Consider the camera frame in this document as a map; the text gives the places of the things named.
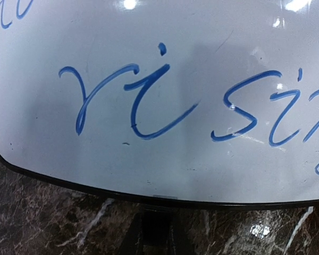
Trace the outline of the white whiteboard black frame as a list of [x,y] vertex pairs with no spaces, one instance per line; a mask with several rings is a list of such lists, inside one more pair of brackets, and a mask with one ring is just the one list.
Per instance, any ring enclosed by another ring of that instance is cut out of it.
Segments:
[[0,162],[175,207],[319,202],[319,1],[0,1]]

